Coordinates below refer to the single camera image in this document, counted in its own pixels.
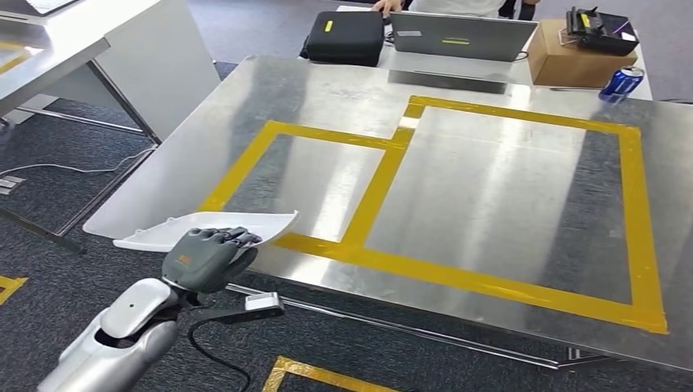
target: black device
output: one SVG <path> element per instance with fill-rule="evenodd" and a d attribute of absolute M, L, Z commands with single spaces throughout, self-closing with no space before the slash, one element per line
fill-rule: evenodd
<path fill-rule="evenodd" d="M 301 53 L 309 60 L 374 67 L 384 40 L 380 12 L 325 11 L 318 14 Z"/>
<path fill-rule="evenodd" d="M 640 41 L 625 16 L 575 9 L 566 13 L 568 35 L 578 38 L 578 47 L 615 56 L 627 56 Z"/>

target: person's hand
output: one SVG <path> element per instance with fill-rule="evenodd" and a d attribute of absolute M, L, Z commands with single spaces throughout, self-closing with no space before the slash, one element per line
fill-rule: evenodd
<path fill-rule="evenodd" d="M 378 0 L 373 5 L 374 11 L 382 11 L 382 16 L 387 18 L 390 16 L 390 11 L 402 11 L 401 0 Z"/>

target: black cable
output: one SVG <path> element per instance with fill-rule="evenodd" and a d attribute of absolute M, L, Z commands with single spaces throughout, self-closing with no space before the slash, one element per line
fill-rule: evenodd
<path fill-rule="evenodd" d="M 514 62 L 514 61 L 522 61 L 522 60 L 524 60 L 524 59 L 526 59 L 527 57 L 530 56 L 530 54 L 527 53 L 526 51 L 521 51 L 520 53 L 517 53 L 517 55 L 518 55 L 518 57 L 517 57 L 515 60 L 513 60 L 513 62 Z"/>
<path fill-rule="evenodd" d="M 193 324 L 190 327 L 190 329 L 188 330 L 188 341 L 193 346 L 193 348 L 195 348 L 200 354 L 204 355 L 205 357 L 211 359 L 212 361 L 214 361 L 216 363 L 219 363 L 220 365 L 224 365 L 227 368 L 236 371 L 238 374 L 243 376 L 243 378 L 245 379 L 245 382 L 244 382 L 243 386 L 240 387 L 239 392 L 245 392 L 246 390 L 248 390 L 248 387 L 250 386 L 250 380 L 251 380 L 250 374 L 248 374 L 248 372 L 245 369 L 243 369 L 242 367 L 234 365 L 233 363 L 227 362 L 224 359 L 220 359 L 220 358 L 210 354 L 205 349 L 203 349 L 202 346 L 199 345 L 199 343 L 194 338 L 194 332 L 197 330 L 197 328 L 202 327 L 204 324 L 210 323 L 212 321 L 214 321 L 214 320 L 213 319 L 202 320 L 202 321 L 198 321 L 197 323 Z"/>

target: person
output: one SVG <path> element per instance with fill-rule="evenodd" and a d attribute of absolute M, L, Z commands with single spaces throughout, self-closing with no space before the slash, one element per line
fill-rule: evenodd
<path fill-rule="evenodd" d="M 526 4 L 534 5 L 541 0 L 522 0 Z M 434 14 L 451 14 L 482 16 L 497 18 L 499 9 L 505 0 L 414 0 L 411 11 L 431 12 Z M 387 17 L 391 11 L 402 11 L 402 0 L 378 0 L 373 5 L 375 11 L 382 11 Z"/>
<path fill-rule="evenodd" d="M 517 0 L 505 0 L 505 4 L 499 9 L 499 16 L 502 18 L 512 19 L 515 17 L 515 3 Z M 522 1 L 520 2 L 520 12 L 517 15 L 519 20 L 532 20 L 534 19 L 534 12 L 536 10 L 536 2 Z"/>

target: white shirt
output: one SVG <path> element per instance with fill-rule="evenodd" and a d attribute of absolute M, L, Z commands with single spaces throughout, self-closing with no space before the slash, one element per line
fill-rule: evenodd
<path fill-rule="evenodd" d="M 414 0 L 409 8 L 415 12 L 471 15 L 497 18 L 505 0 Z"/>

